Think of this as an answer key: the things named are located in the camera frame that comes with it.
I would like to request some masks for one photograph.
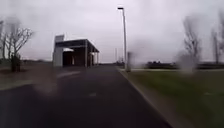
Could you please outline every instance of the sky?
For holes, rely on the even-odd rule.
[[[34,36],[21,49],[26,59],[51,60],[54,36],[89,39],[100,62],[123,56],[122,13],[125,8],[128,51],[136,62],[173,62],[184,50],[183,20],[193,17],[203,61],[213,61],[210,33],[218,30],[224,0],[0,0],[0,19],[16,17]]]

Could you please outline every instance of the concrete pillar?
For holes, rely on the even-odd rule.
[[[55,36],[54,38],[54,52],[53,52],[53,65],[55,67],[63,66],[63,48],[57,47],[56,43],[64,41],[64,35]]]
[[[97,65],[99,65],[99,53],[97,53]]]
[[[88,66],[88,44],[87,44],[87,40],[85,41],[85,67]]]
[[[55,48],[53,53],[53,63],[55,67],[63,66],[63,48]]]
[[[90,46],[90,67],[92,66],[92,46]]]

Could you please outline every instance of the grass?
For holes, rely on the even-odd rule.
[[[172,71],[131,72],[139,83],[172,99],[177,111],[196,128],[224,128],[224,72],[192,76]]]

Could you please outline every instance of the road marking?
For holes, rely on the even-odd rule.
[[[62,78],[62,77],[65,77],[65,76],[76,75],[76,74],[79,74],[79,73],[80,73],[80,71],[61,73],[61,74],[57,75],[57,78]]]

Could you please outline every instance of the light pole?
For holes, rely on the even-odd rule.
[[[122,11],[123,14],[123,26],[124,26],[124,63],[125,63],[125,71],[127,71],[127,43],[126,43],[126,23],[125,23],[125,10],[123,7],[118,7],[118,10]]]

